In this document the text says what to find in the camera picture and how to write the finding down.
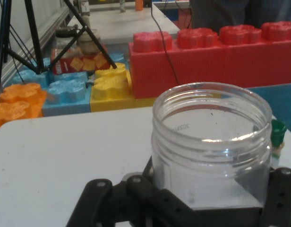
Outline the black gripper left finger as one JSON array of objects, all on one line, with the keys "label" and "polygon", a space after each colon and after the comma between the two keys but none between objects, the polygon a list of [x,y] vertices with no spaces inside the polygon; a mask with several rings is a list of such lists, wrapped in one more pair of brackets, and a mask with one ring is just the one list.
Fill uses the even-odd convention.
[{"label": "black gripper left finger", "polygon": [[193,211],[170,191],[152,184],[152,160],[141,175],[117,185],[89,181],[67,223],[68,227],[113,227],[128,221],[134,227],[205,227],[203,211]]}]

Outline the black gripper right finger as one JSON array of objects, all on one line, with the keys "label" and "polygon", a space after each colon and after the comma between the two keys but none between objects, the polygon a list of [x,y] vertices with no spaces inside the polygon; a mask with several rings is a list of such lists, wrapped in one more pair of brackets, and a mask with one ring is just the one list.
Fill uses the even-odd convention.
[{"label": "black gripper right finger", "polygon": [[261,227],[291,227],[291,169],[280,167],[272,172]]}]

